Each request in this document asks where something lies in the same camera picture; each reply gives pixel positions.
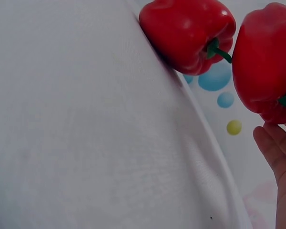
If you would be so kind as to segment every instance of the bell pepper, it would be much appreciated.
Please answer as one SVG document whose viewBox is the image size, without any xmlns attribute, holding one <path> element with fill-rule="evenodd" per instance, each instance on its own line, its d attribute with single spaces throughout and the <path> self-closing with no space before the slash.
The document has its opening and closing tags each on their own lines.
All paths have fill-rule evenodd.
<svg viewBox="0 0 286 229">
<path fill-rule="evenodd" d="M 286 5 L 270 3 L 249 13 L 232 59 L 243 104 L 267 123 L 286 124 Z"/>
<path fill-rule="evenodd" d="M 223 58 L 231 62 L 236 22 L 217 0 L 154 0 L 139 21 L 164 60 L 183 74 L 203 74 Z"/>
</svg>

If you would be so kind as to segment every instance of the blue dot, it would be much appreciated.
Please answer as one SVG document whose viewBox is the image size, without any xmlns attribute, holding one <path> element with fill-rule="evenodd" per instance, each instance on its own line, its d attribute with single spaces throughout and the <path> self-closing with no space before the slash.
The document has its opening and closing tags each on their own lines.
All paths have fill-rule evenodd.
<svg viewBox="0 0 286 229">
<path fill-rule="evenodd" d="M 230 92 L 223 92 L 217 98 L 217 104 L 222 108 L 228 108 L 234 103 L 234 96 Z"/>
<path fill-rule="evenodd" d="M 227 86 L 231 77 L 231 66 L 222 61 L 213 64 L 208 72 L 200 75 L 198 84 L 207 91 L 215 92 Z"/>
<path fill-rule="evenodd" d="M 190 76 L 190 75 L 183 75 L 184 76 L 184 78 L 185 78 L 185 81 L 188 83 L 188 84 L 190 84 L 192 81 L 193 81 L 193 79 L 194 79 L 194 77 L 193 76 Z"/>
</svg>

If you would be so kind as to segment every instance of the finger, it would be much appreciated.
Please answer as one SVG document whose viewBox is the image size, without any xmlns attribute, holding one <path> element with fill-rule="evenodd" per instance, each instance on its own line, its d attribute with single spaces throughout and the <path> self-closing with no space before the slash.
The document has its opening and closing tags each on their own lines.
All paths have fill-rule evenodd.
<svg viewBox="0 0 286 229">
<path fill-rule="evenodd" d="M 286 154 L 286 132 L 278 125 L 264 124 L 264 129 L 273 138 L 278 147 Z"/>
<path fill-rule="evenodd" d="M 253 137 L 258 148 L 273 170 L 278 183 L 282 175 L 286 172 L 286 155 L 263 127 L 259 126 L 255 128 Z"/>
</svg>

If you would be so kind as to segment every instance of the white cloth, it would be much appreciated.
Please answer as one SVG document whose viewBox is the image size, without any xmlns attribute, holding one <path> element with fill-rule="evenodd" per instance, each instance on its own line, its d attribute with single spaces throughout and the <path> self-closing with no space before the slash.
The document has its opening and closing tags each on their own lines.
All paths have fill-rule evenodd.
<svg viewBox="0 0 286 229">
<path fill-rule="evenodd" d="M 0 0 L 0 229 L 239 228 L 215 153 L 123 1 Z"/>
</svg>

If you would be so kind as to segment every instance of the yellow dot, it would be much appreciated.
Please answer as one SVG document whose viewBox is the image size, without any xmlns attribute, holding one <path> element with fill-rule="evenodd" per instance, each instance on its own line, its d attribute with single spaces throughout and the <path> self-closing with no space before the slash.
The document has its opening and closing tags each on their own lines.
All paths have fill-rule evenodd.
<svg viewBox="0 0 286 229">
<path fill-rule="evenodd" d="M 227 132 L 230 135 L 238 135 L 242 131 L 242 123 L 238 120 L 232 120 L 227 125 Z"/>
</svg>

